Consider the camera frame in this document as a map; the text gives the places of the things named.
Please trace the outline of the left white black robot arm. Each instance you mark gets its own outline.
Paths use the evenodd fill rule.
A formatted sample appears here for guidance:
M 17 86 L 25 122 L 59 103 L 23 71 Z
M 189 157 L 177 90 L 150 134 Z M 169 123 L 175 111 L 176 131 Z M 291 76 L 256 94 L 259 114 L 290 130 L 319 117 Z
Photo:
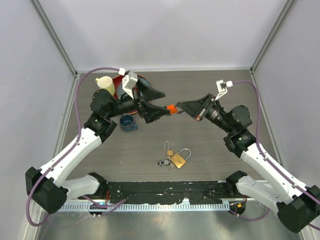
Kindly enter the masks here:
M 90 172 L 82 178 L 67 180 L 73 169 L 94 149 L 103 144 L 117 127 L 113 117 L 137 111 L 147 124 L 170 113 L 166 107 L 153 105 L 153 100 L 164 98 L 165 93 L 138 80 L 133 97 L 114 98 L 106 89 L 92 96 L 91 116 L 80 130 L 80 135 L 59 154 L 39 169 L 29 168 L 25 173 L 27 195 L 48 214 L 56 213 L 68 200 L 91 195 L 102 199 L 108 190 L 107 181 Z

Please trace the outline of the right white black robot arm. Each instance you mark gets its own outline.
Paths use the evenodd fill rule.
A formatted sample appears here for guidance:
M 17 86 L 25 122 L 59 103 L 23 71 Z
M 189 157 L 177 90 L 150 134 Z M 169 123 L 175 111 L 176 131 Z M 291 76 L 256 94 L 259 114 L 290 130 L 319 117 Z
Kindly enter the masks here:
M 238 105 L 226 112 L 212 94 L 191 101 L 178 102 L 177 107 L 195 119 L 203 119 L 226 132 L 227 149 L 253 167 L 267 182 L 264 185 L 246 173 L 237 171 L 227 178 L 226 193 L 233 198 L 240 194 L 251 197 L 272 210 L 291 232 L 299 233 L 320 215 L 320 189 L 307 186 L 284 169 L 248 130 L 250 112 Z

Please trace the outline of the orange black padlock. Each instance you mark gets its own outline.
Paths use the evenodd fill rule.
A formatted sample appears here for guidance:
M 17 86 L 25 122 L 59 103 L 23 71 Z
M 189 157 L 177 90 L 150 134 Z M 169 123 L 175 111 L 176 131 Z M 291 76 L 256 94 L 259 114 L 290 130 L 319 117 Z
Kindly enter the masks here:
M 168 116 L 175 115 L 175 114 L 181 114 L 183 112 L 183 111 L 179 110 L 177 108 L 177 106 L 174 104 L 167 105 L 166 108 L 169 110 L 169 113 L 167 114 Z

